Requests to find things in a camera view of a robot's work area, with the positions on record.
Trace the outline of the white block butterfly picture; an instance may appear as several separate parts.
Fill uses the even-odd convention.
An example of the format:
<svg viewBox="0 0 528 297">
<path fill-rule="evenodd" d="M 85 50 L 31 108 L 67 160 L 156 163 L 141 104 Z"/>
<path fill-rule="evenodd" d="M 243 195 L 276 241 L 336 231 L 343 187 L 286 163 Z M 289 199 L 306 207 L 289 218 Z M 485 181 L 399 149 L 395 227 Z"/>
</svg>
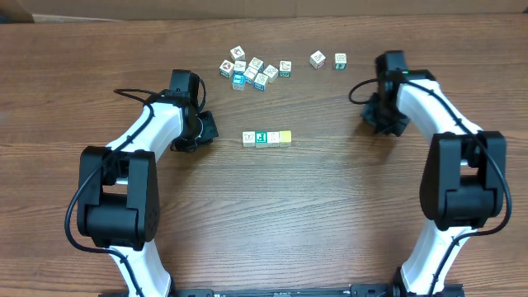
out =
<svg viewBox="0 0 528 297">
<path fill-rule="evenodd" d="M 255 131 L 243 131 L 242 134 L 243 147 L 255 147 L 256 146 L 256 132 Z"/>
</svg>

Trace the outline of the white block green side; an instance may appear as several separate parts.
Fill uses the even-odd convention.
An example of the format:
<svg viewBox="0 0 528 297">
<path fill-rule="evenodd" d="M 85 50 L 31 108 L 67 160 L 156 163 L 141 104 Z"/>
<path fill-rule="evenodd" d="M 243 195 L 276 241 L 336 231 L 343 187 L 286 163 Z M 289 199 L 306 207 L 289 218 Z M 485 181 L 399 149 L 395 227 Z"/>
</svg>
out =
<svg viewBox="0 0 528 297">
<path fill-rule="evenodd" d="M 255 133 L 255 146 L 257 148 L 268 147 L 267 132 L 256 132 Z"/>
</svg>

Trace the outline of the white block red side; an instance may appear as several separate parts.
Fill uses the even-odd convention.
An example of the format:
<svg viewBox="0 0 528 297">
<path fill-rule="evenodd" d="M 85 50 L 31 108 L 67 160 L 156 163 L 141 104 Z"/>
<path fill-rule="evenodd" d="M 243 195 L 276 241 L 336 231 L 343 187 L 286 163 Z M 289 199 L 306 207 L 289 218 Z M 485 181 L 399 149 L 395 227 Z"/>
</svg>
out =
<svg viewBox="0 0 528 297">
<path fill-rule="evenodd" d="M 271 131 L 266 133 L 266 143 L 268 147 L 279 147 L 281 143 L 280 132 Z"/>
</svg>

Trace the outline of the yellow block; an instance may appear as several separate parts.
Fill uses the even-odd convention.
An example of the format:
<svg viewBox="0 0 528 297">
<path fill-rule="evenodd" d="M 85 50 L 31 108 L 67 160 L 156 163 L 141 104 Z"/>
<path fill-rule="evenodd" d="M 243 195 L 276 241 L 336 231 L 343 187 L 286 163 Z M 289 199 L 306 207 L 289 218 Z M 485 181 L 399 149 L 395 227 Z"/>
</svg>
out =
<svg viewBox="0 0 528 297">
<path fill-rule="evenodd" d="M 281 130 L 279 132 L 280 136 L 280 146 L 289 147 L 292 143 L 292 133 L 290 130 Z"/>
</svg>

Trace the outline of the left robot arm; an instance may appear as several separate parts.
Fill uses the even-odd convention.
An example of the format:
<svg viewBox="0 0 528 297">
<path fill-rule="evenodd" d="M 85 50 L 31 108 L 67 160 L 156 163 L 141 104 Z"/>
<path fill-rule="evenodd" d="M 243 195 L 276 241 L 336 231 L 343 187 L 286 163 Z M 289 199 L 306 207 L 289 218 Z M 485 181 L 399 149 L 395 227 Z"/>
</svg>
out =
<svg viewBox="0 0 528 297">
<path fill-rule="evenodd" d="M 146 95 L 142 114 L 123 135 L 82 151 L 64 231 L 76 249 L 115 261 L 126 295 L 175 296 L 154 241 L 160 220 L 157 162 L 166 149 L 191 153 L 219 133 L 197 74 L 175 69 L 167 89 Z"/>
</svg>

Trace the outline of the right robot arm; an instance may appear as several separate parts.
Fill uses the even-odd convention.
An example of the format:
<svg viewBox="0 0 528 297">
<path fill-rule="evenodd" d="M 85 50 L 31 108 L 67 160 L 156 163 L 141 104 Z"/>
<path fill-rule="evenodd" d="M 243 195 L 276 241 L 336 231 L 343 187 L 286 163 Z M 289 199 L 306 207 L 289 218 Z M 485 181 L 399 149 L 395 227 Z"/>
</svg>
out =
<svg viewBox="0 0 528 297">
<path fill-rule="evenodd" d="M 512 215 L 505 177 L 507 141 L 468 120 L 427 70 L 408 68 L 400 50 L 375 60 L 377 90 L 361 115 L 377 134 L 400 136 L 414 123 L 429 145 L 419 187 L 426 220 L 409 258 L 383 296 L 461 296 L 445 278 L 464 244 L 502 230 Z"/>
</svg>

